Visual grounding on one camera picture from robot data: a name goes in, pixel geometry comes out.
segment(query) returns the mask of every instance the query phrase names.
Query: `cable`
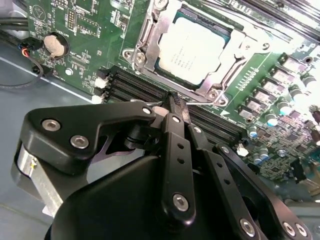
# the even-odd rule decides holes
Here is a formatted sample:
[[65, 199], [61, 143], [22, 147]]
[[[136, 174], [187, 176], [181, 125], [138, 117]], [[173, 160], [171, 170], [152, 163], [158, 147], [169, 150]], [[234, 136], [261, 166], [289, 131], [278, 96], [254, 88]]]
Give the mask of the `cable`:
[[234, 15], [234, 16], [236, 16], [238, 18], [241, 18], [241, 19], [247, 21], [248, 23], [254, 25], [255, 27], [261, 28], [261, 29], [263, 29], [263, 30], [265, 30], [267, 32], [270, 32], [273, 35], [275, 35], [275, 36], [277, 36], [277, 37], [279, 37], [281, 39], [283, 39], [283, 38], [281, 36], [279, 36], [279, 34], [281, 34], [283, 36], [286, 36], [287, 38], [292, 39], [292, 37], [289, 36], [288, 34], [286, 34], [284, 32], [281, 32], [280, 30], [275, 29], [273, 27], [270, 27], [270, 26], [268, 26], [267, 24], [265, 24], [263, 22], [257, 22], [256, 20], [251, 19], [249, 16], [244, 15], [243, 13], [239, 12], [236, 9], [233, 10], [233, 9], [228, 8], [227, 6], [223, 6], [223, 5], [219, 5], [217, 3], [214, 3], [214, 2], [216, 2], [216, 0], [199, 0], [199, 1], [204, 5], [208, 5], [209, 7], [216, 8], [218, 10], [221, 10], [223, 12], [226, 12], [228, 14], [231, 14], [231, 15]]
[[28, 31], [29, 28], [21, 24], [0, 24], [0, 30]]
[[42, 76], [44, 75], [44, 69], [43, 67], [41, 66], [40, 63], [37, 62], [37, 60], [35, 60], [34, 58], [30, 57], [30, 54], [28, 52], [28, 49], [27, 48], [22, 48], [21, 50], [21, 53], [23, 56], [25, 56], [26, 58], [28, 58], [34, 65], [36, 65], [39, 69], [39, 74], [38, 76], [32, 80], [32, 81], [29, 81], [29, 82], [26, 82], [26, 83], [21, 83], [21, 84], [15, 84], [15, 85], [6, 85], [6, 84], [0, 84], [0, 89], [7, 89], [7, 90], [11, 90], [11, 89], [21, 89], [21, 88], [26, 88], [26, 87], [29, 87], [35, 83], [38, 82], [39, 79], [42, 78]]
[[0, 17], [0, 24], [28, 24], [26, 17]]

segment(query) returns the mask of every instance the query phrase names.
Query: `circuit component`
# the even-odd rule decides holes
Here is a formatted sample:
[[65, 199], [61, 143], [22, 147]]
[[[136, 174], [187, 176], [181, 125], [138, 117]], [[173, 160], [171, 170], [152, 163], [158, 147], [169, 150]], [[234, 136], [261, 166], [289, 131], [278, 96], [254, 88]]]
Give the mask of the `circuit component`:
[[259, 157], [261, 160], [266, 160], [267, 158], [269, 158], [269, 150], [266, 147], [261, 147], [259, 149]]
[[286, 71], [278, 67], [273, 68], [270, 74], [274, 79], [285, 85], [292, 83], [295, 79], [294, 76], [288, 74]]
[[296, 184], [307, 179], [304, 168], [301, 165], [299, 158], [290, 163], [290, 167]]
[[281, 65], [294, 72], [294, 73], [299, 73], [299, 72], [303, 72], [304, 70], [306, 70], [307, 66], [304, 65], [303, 63], [299, 62], [297, 59], [288, 56], [287, 54], [283, 54], [282, 57], [279, 59], [279, 62], [281, 63]]
[[219, 67], [219, 56], [225, 44], [222, 36], [179, 17], [159, 42], [158, 65], [177, 78], [198, 85], [208, 73], [215, 72]]
[[69, 53], [69, 44], [64, 36], [51, 32], [43, 39], [44, 47], [53, 59], [60, 59]]
[[108, 79], [102, 79], [101, 77], [97, 77], [94, 81], [94, 86], [100, 89], [104, 89], [107, 86]]
[[250, 125], [248, 128], [248, 135], [251, 138], [256, 138], [258, 136], [257, 127], [254, 125]]
[[289, 103], [285, 100], [280, 101], [277, 105], [279, 112], [281, 115], [289, 115], [292, 112], [292, 108], [290, 107]]
[[246, 103], [245, 103], [245, 106], [248, 108], [248, 109], [251, 109], [255, 112], [259, 112], [259, 110], [262, 108], [262, 104], [255, 100], [254, 98], [250, 97]]
[[318, 89], [318, 82], [313, 76], [303, 78], [302, 82], [309, 92], [313, 92]]
[[265, 115], [265, 120], [266, 120], [266, 124], [269, 127], [274, 127], [278, 125], [277, 116], [272, 112], [269, 112]]
[[241, 117], [245, 119], [251, 119], [254, 116], [253, 112], [249, 109], [246, 109], [244, 106], [239, 108], [238, 113]]
[[259, 88], [254, 91], [253, 96], [255, 99], [257, 99], [263, 103], [268, 102], [270, 99], [270, 95]]
[[279, 94], [285, 89], [285, 87], [277, 84], [276, 81], [273, 81], [273, 80], [268, 79], [268, 78], [266, 78], [261, 83], [261, 86], [262, 86], [263, 89], [267, 90], [271, 94]]
[[296, 103], [303, 103], [305, 101], [305, 95], [303, 94], [300, 88], [292, 89], [290, 91], [290, 95]]
[[259, 153], [253, 154], [253, 162], [254, 162], [254, 164], [256, 164], [256, 165], [262, 163], [262, 160], [260, 159]]

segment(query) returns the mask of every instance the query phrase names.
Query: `green circuit board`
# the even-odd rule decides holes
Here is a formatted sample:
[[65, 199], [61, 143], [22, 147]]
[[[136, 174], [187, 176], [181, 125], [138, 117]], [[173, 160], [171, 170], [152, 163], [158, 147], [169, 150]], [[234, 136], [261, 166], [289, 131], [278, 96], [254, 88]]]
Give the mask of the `green circuit board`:
[[[196, 0], [187, 2], [206, 13], [224, 18]], [[93, 94], [96, 72], [101, 67], [118, 66], [135, 74], [130, 64], [123, 58], [122, 51], [135, 48], [148, 6], [148, 0], [28, 0], [30, 35], [43, 39], [47, 34], [56, 32], [64, 36], [69, 45], [69, 54], [56, 60], [50, 59], [44, 49], [32, 54], [40, 63], [54, 69], [53, 74], [58, 79], [86, 93]], [[252, 9], [237, 7], [243, 13], [270, 24], [267, 18]], [[281, 44], [282, 40], [277, 36], [271, 35], [270, 37]], [[292, 46], [291, 56], [293, 58], [302, 61], [308, 56], [313, 57], [313, 62], [300, 73], [301, 75], [314, 73], [317, 70], [320, 62], [319, 48], [315, 42], [307, 39]], [[307, 118], [306, 110], [301, 111], [300, 107], [296, 109], [294, 106], [293, 109], [299, 111], [299, 116], [279, 117], [279, 124], [276, 127], [266, 125], [265, 113], [272, 110], [279, 115], [276, 102], [280, 97], [286, 98], [289, 95], [287, 89], [276, 95], [275, 99], [250, 122], [240, 116], [238, 111], [239, 107], [260, 86], [261, 80], [271, 76], [270, 70], [280, 65], [279, 58], [282, 54], [281, 48], [269, 53], [256, 53], [228, 86], [225, 92], [229, 99], [227, 106], [203, 106], [212, 114], [242, 128], [247, 128], [251, 124], [258, 127], [260, 133], [254, 140], [257, 144], [251, 149], [251, 152], [257, 151], [261, 145], [268, 147], [269, 160], [260, 165], [261, 174], [275, 181], [282, 180], [283, 173], [290, 168], [290, 162], [297, 159], [297, 156], [307, 158], [316, 149], [310, 134], [304, 128], [303, 122]], [[72, 75], [67, 74], [66, 69], [71, 69]], [[171, 90], [170, 87], [151, 78], [143, 75], [139, 77], [165, 90]], [[295, 81], [300, 82], [300, 77], [296, 77]], [[277, 155], [277, 152], [282, 149], [287, 152], [285, 157]], [[252, 162], [252, 154], [243, 159]]]

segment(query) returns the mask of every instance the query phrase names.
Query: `hole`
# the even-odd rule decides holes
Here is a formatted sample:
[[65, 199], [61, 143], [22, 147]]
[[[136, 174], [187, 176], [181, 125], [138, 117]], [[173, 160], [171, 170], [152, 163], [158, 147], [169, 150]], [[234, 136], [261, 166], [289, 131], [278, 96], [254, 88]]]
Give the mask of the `hole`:
[[306, 58], [303, 59], [303, 62], [306, 64], [312, 63], [314, 58], [312, 56], [307, 56]]
[[221, 99], [221, 100], [219, 100], [219, 103], [220, 103], [221, 105], [223, 105], [223, 104], [226, 104], [226, 101], [223, 100], [223, 99]]
[[151, 114], [151, 110], [149, 108], [143, 107], [142, 110], [146, 114]]
[[57, 126], [57, 124], [55, 124], [54, 122], [49, 122], [47, 126], [51, 129], [54, 129]]
[[178, 158], [177, 160], [180, 164], [185, 164], [185, 160], [183, 160], [182, 158]]
[[77, 144], [84, 144], [85, 143], [85, 141], [82, 139], [82, 138], [77, 138], [76, 140], [75, 140], [75, 142], [77, 143]]

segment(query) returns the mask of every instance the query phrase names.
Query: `electrolytic capacitor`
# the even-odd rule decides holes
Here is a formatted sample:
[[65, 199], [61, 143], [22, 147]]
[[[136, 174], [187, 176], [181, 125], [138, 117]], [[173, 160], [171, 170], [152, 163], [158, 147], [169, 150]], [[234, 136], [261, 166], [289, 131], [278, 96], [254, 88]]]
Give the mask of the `electrolytic capacitor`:
[[305, 101], [305, 95], [302, 93], [300, 88], [292, 89], [290, 91], [290, 95], [296, 103], [304, 103]]
[[250, 125], [248, 128], [248, 135], [251, 138], [256, 138], [258, 136], [257, 127], [254, 125]]
[[313, 92], [314, 90], [318, 89], [317, 80], [313, 76], [305, 77], [304, 79], [302, 79], [302, 82], [309, 92]]
[[260, 155], [258, 153], [253, 154], [253, 162], [256, 165], [262, 162], [262, 160], [260, 159]]
[[259, 154], [260, 154], [260, 159], [261, 160], [265, 160], [265, 159], [269, 158], [268, 148], [266, 148], [266, 147], [260, 148], [259, 149]]
[[314, 143], [317, 146], [320, 146], [320, 132], [318, 130], [313, 130], [311, 132], [311, 137], [312, 137], [312, 140], [314, 141]]
[[279, 109], [280, 114], [284, 116], [289, 115], [292, 112], [292, 108], [287, 101], [280, 101], [277, 104], [277, 108]]
[[320, 111], [314, 111], [312, 113], [312, 117], [314, 118], [317, 124], [320, 124]]
[[265, 115], [265, 120], [266, 120], [266, 124], [269, 126], [269, 127], [274, 127], [274, 126], [277, 126], [278, 125], [278, 120], [277, 120], [277, 116], [270, 112], [270, 113], [267, 113]]

